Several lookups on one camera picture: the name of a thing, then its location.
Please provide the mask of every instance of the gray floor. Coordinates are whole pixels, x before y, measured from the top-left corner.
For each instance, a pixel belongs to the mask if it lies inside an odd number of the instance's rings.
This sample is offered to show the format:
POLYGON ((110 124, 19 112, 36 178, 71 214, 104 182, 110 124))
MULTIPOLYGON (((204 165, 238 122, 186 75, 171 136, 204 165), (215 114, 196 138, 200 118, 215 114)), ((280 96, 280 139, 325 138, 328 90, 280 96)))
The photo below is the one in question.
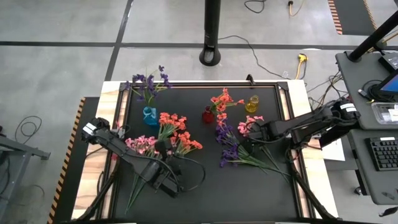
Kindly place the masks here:
MULTIPOLYGON (((287 1, 268 0, 261 14, 248 11, 243 0, 222 2, 220 37, 240 35, 253 44, 357 45, 365 37, 338 35, 327 0, 307 0, 300 13, 288 16, 287 1)), ((127 0, 0 0, 0 41, 115 42, 127 0)), ((393 0, 368 0, 377 25, 397 9, 393 0)), ((134 0, 123 42, 202 43, 204 1, 134 0)), ((231 38, 220 43, 245 44, 231 38)), ((398 45, 398 39, 390 45, 398 45)), ((40 131, 28 145, 51 152, 49 161, 32 158, 16 202, 6 215, 8 223, 47 221, 55 184, 65 156, 68 137, 82 96, 99 96, 112 47, 16 47, 0 46, 0 125, 14 135, 28 115, 43 118, 40 131), (45 190, 40 198, 38 184, 45 190)), ((305 83, 311 89, 338 69, 337 50, 256 50, 259 63, 294 78, 299 53, 309 57, 305 83)), ((166 67, 173 80, 277 79, 256 65, 249 49, 221 49, 222 61, 205 67, 200 49, 121 48, 112 80, 166 67)), ((308 95, 317 99, 327 85, 308 95)), ((345 90, 343 82, 336 85, 345 90)), ((329 92, 326 100, 337 97, 329 92)), ((346 220, 397 223, 398 215, 379 218, 386 207, 369 197, 354 195, 358 181, 353 172, 330 172, 340 217, 346 220)))

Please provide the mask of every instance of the orange and black hazard tape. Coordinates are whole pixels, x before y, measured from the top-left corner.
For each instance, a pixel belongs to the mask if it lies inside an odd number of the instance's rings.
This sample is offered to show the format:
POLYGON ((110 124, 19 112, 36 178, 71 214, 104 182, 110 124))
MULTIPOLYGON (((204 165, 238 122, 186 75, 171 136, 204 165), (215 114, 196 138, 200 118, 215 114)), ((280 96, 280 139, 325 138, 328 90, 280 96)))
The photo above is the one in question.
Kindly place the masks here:
POLYGON ((60 199, 63 181, 65 179, 65 175, 68 170, 68 163, 69 163, 70 155, 72 154, 73 143, 75 142, 77 127, 79 125, 79 120, 80 120, 81 112, 83 111, 83 105, 85 104, 85 100, 86 100, 86 98, 82 98, 80 100, 79 109, 77 110, 75 124, 73 125, 72 133, 70 135, 67 153, 66 153, 65 159, 63 160, 62 170, 60 173, 60 178, 58 180, 57 188, 55 189, 55 195, 52 200, 50 214, 49 214, 49 218, 47 220, 47 224, 53 224, 55 212, 57 211, 57 204, 60 199))
MULTIPOLYGON (((372 13, 371 13, 371 11, 369 9, 368 2, 366 0, 363 0, 363 2, 364 2, 366 10, 368 11, 369 18, 370 18, 370 20, 372 22, 373 28, 374 28, 374 30, 376 30, 377 29, 376 23, 374 22, 372 13)), ((337 10, 336 10, 335 2, 334 2, 334 0, 328 0, 328 3, 329 3, 331 16, 333 18, 333 23, 335 24, 335 27, 336 27, 336 31, 337 31, 338 34, 342 35, 343 34, 343 28, 341 27, 341 23, 340 23, 340 20, 339 20, 339 17, 338 17, 338 13, 337 13, 337 10)))
POLYGON ((334 2, 334 0, 328 0, 328 3, 329 3, 331 16, 333 18, 333 23, 335 24, 335 27, 336 27, 336 31, 337 31, 338 34, 342 35, 343 34, 343 28, 341 28, 341 24, 340 24, 340 20, 338 18, 335 2, 334 2))

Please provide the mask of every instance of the black pole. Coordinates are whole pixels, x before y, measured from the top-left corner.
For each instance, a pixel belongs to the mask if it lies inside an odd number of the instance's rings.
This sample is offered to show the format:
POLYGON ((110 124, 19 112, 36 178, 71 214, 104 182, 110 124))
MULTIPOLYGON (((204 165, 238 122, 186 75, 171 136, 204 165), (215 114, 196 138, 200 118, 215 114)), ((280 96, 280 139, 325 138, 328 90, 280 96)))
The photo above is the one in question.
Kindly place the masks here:
POLYGON ((206 0, 205 3, 205 44, 199 60, 206 66, 217 65, 221 60, 218 51, 218 27, 220 24, 221 0, 206 0))
POLYGON ((386 20, 376 31, 374 31, 361 45, 350 53, 348 59, 357 62, 363 54, 374 47, 385 35, 398 25, 398 11, 386 20))

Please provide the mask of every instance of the wooden table frame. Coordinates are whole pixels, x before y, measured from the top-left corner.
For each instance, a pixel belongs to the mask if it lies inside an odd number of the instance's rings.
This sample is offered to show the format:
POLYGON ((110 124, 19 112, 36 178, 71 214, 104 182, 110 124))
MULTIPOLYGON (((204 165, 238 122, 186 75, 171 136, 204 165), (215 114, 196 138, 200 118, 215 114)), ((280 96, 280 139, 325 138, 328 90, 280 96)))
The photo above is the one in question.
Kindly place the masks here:
MULTIPOLYGON (((248 81, 239 80, 239 81, 197 81, 197 82, 186 81, 186 82, 187 83, 204 83, 204 82, 242 83, 248 81)), ((304 86, 304 82, 302 80, 256 80, 256 83, 273 83, 273 82, 285 82, 288 84, 289 88, 288 96, 285 95, 285 91, 280 90, 285 119, 290 119, 290 113, 288 111, 289 108, 288 101, 292 105, 291 112, 293 112, 294 116, 300 116, 301 114, 305 114, 311 111, 307 99, 307 92, 304 86)), ((99 98, 98 109, 96 112, 96 117, 107 119, 110 122, 111 127, 113 125, 113 121, 118 121, 119 124, 122 124, 124 121, 124 112, 127 104, 127 94, 124 94, 123 98, 120 99, 122 103, 119 112, 119 118, 118 119, 114 118, 120 84, 121 82, 104 82, 101 91, 101 96, 99 98)), ((319 147, 319 142, 316 140, 312 140, 310 142, 310 145, 319 147)), ((90 153, 98 148, 100 148, 100 146, 89 145, 87 153, 90 153)), ((302 161, 305 165, 305 171, 307 173, 308 182, 312 192, 319 199, 321 204, 328 210, 328 212, 331 213, 333 216, 337 217, 338 214, 335 205, 335 200, 333 198, 333 193, 331 191, 329 178, 323 160, 322 152, 318 149, 306 147, 302 150, 302 155, 303 155, 302 161)), ((102 149, 98 151, 96 154, 93 154, 92 156, 86 159, 80 180, 78 193, 76 196, 76 202, 73 209, 72 219, 78 218, 80 215, 82 215, 86 210, 86 208, 96 197, 97 181, 104 169, 106 156, 107 156, 107 150, 102 149)), ((295 165, 297 169, 300 170, 299 169, 300 163, 298 160, 295 161, 295 165)), ((301 187, 300 186, 297 187, 300 195, 300 202, 303 211, 303 216, 309 217, 310 210, 308 209, 308 203, 307 203, 308 200, 301 187)), ((104 200, 103 217, 108 216, 111 192, 112 190, 110 189, 104 200)), ((318 212, 316 212, 316 217, 321 218, 318 212)))

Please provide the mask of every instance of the keyboard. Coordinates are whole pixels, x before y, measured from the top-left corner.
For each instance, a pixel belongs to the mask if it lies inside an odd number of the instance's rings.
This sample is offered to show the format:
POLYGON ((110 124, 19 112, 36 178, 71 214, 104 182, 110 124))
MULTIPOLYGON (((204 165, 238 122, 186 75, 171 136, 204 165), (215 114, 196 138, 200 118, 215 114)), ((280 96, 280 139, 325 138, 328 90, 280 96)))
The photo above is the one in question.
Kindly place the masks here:
POLYGON ((376 170, 398 170, 398 138, 367 138, 365 141, 376 170))

